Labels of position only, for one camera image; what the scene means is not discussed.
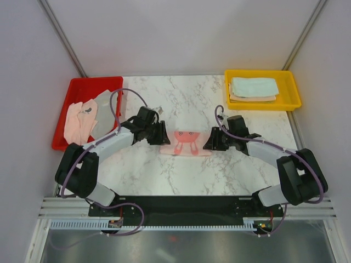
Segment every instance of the folded garment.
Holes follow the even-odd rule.
[[[193,131],[171,131],[167,132],[170,145],[160,146],[160,153],[165,155],[185,155],[185,156],[209,156],[209,150],[202,149],[209,133],[197,133]]]
[[[102,136],[109,133],[114,127],[115,117],[113,116],[110,109],[111,93],[111,91],[105,90],[94,99],[94,101],[98,104],[98,112],[95,118],[97,120],[97,124],[91,133],[91,136],[94,139],[101,138]],[[112,108],[114,109],[114,112],[116,112],[117,97],[118,93],[115,93],[112,97]]]
[[[233,94],[238,97],[268,97],[279,94],[273,78],[232,78]]]
[[[95,120],[97,111],[98,104],[93,99],[90,99],[82,105],[81,111],[77,115],[80,124],[80,145],[86,144],[88,142],[90,133],[97,123]]]
[[[267,102],[267,101],[275,101],[275,96],[268,97],[251,97],[251,98],[243,98],[239,96],[235,96],[231,89],[231,84],[229,84],[229,99],[232,101],[241,101],[241,102]]]
[[[78,120],[78,113],[82,109],[82,102],[72,103],[67,110],[66,122],[64,128],[64,138],[68,144],[81,144],[80,124]]]

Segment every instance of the reflective floor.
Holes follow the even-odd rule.
[[[50,231],[56,246],[92,231]],[[244,232],[142,231],[127,237],[94,236],[67,250],[46,244],[42,263],[335,262],[322,221],[286,221],[271,237]]]

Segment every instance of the marble tabletop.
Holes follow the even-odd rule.
[[[125,77],[123,87],[139,92],[150,108],[161,106],[167,131],[210,132],[217,126],[214,108],[222,104],[226,115],[244,117],[250,133],[296,148],[286,112],[228,110],[223,76]],[[140,106],[135,94],[125,92],[125,118],[136,115]],[[120,195],[250,195],[279,183],[274,167],[234,148],[209,157],[158,151],[159,146],[149,146],[146,140],[122,149],[99,166],[98,181]]]

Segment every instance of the gray cloth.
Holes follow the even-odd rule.
[[[94,139],[101,138],[105,134],[109,133],[114,127],[115,118],[110,109],[111,94],[111,91],[105,90],[94,99],[95,102],[98,104],[98,112],[95,119],[97,121],[97,124],[95,125],[91,133],[91,136]],[[112,107],[114,108],[114,112],[116,112],[117,108],[117,97],[117,93],[115,93],[112,97]]]

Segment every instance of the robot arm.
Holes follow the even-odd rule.
[[[61,160],[55,175],[55,181],[61,185],[69,176],[67,189],[81,198],[86,198],[108,206],[116,194],[111,189],[97,182],[99,163],[113,153],[147,139],[150,145],[169,144],[165,122],[159,122],[158,113],[147,107],[141,107],[138,114],[121,124],[121,129],[108,133],[99,140],[83,146],[70,144]],[[81,159],[81,167],[76,167],[69,174],[71,167],[86,149],[92,147]]]
[[[229,147],[234,146],[238,151],[248,156],[257,157],[278,169],[280,184],[259,190],[252,195],[259,207],[270,207],[283,203],[298,205],[320,194],[317,182],[311,172],[289,152],[304,159],[316,173],[323,191],[328,190],[324,175],[309,149],[281,151],[259,134],[250,134],[242,116],[228,118],[221,115],[218,117],[222,120],[222,126],[237,138],[229,136],[218,127],[213,127],[210,138],[203,147],[205,150],[226,151]]]

